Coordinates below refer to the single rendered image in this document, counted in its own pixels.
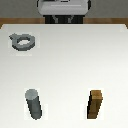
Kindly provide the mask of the grey cylindrical peg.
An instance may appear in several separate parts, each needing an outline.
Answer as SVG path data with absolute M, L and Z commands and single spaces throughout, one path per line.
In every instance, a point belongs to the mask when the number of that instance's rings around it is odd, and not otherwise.
M 35 89 L 28 89 L 25 92 L 25 99 L 28 104 L 30 115 L 33 119 L 40 119 L 42 116 L 38 92 Z

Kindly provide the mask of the brown wooden block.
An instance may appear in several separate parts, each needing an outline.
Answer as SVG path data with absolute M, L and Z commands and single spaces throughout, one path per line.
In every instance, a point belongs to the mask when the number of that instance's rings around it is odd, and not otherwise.
M 103 97 L 100 90 L 91 90 L 88 106 L 87 106 L 87 118 L 88 119 L 96 119 Z

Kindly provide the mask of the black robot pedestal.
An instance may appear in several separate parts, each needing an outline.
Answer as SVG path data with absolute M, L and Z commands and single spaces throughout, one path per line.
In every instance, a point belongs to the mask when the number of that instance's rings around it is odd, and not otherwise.
M 83 15 L 45 15 L 46 24 L 82 24 Z

